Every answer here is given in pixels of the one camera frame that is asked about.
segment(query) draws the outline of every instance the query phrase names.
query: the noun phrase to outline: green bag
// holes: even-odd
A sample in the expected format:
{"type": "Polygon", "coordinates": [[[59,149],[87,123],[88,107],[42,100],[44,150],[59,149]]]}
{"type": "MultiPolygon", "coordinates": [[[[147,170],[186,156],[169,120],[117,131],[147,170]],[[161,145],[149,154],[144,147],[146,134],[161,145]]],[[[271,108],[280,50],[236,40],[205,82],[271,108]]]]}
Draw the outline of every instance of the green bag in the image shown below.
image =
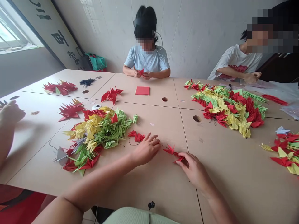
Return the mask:
{"type": "Polygon", "coordinates": [[[91,62],[91,65],[93,66],[94,71],[100,71],[107,67],[107,62],[103,57],[97,56],[92,53],[85,53],[89,56],[89,60],[91,62]]]}

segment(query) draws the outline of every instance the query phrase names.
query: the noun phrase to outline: black bag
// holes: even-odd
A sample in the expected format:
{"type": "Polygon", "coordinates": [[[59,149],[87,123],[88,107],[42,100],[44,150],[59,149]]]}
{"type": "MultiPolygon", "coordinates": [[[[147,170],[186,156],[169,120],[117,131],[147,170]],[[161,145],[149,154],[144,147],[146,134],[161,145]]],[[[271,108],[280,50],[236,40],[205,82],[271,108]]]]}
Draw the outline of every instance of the black bag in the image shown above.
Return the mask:
{"type": "Polygon", "coordinates": [[[81,61],[81,65],[82,65],[83,70],[93,71],[93,67],[90,63],[89,56],[85,55],[85,52],[82,51],[78,47],[76,47],[76,50],[77,50],[78,54],[80,55],[80,61],[81,61]]]}

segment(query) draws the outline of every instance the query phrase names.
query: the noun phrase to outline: white t-shirt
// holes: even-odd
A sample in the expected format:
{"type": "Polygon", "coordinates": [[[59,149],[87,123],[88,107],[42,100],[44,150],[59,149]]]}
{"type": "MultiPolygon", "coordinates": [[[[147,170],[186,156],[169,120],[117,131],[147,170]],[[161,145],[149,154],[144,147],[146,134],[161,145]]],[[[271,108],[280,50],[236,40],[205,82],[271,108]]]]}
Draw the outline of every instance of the white t-shirt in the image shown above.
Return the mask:
{"type": "Polygon", "coordinates": [[[218,64],[208,77],[208,80],[234,81],[236,77],[228,76],[217,71],[217,69],[224,67],[231,67],[242,73],[253,73],[259,64],[262,55],[262,53],[245,54],[240,50],[238,44],[230,47],[224,52],[218,64]]]}
{"type": "Polygon", "coordinates": [[[161,46],[151,52],[143,51],[141,46],[131,47],[125,66],[135,66],[135,69],[144,69],[144,72],[159,72],[170,68],[166,50],[161,46]]]}

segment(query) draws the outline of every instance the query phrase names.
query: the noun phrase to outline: light green shirt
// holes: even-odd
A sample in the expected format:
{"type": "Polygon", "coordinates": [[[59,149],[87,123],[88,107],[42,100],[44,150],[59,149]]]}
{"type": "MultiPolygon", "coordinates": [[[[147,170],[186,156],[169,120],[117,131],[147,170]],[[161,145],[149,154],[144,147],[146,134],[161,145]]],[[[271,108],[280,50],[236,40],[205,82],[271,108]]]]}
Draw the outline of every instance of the light green shirt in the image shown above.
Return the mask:
{"type": "Polygon", "coordinates": [[[113,212],[103,224],[179,224],[164,216],[132,207],[123,207],[113,212]]]}

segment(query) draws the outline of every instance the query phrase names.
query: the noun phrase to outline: forearm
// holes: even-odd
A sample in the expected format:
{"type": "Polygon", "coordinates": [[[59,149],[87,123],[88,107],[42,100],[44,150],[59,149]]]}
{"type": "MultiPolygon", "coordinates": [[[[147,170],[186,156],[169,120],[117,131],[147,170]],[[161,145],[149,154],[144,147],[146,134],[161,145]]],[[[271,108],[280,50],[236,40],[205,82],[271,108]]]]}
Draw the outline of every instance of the forearm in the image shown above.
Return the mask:
{"type": "Polygon", "coordinates": [[[203,193],[212,209],[217,224],[237,224],[238,219],[214,184],[203,193]]]}
{"type": "Polygon", "coordinates": [[[4,164],[12,147],[14,132],[15,126],[13,124],[6,124],[0,120],[0,168],[4,164]]]}
{"type": "Polygon", "coordinates": [[[159,72],[153,72],[153,78],[167,78],[170,76],[170,68],[159,72]]]}
{"type": "Polygon", "coordinates": [[[228,75],[228,76],[232,76],[232,77],[236,77],[236,78],[240,78],[240,79],[244,79],[246,74],[242,73],[242,72],[238,72],[230,67],[224,67],[224,68],[219,68],[217,69],[218,72],[228,75]]]}
{"type": "Polygon", "coordinates": [[[101,200],[104,192],[113,183],[135,167],[136,165],[131,160],[130,155],[124,156],[84,177],[65,192],[63,197],[85,212],[101,200]]]}
{"type": "Polygon", "coordinates": [[[52,201],[32,224],[80,224],[113,183],[136,167],[130,155],[93,171],[52,201]]]}
{"type": "Polygon", "coordinates": [[[130,69],[129,67],[127,67],[125,65],[123,66],[122,71],[125,75],[134,76],[134,70],[130,69]]]}

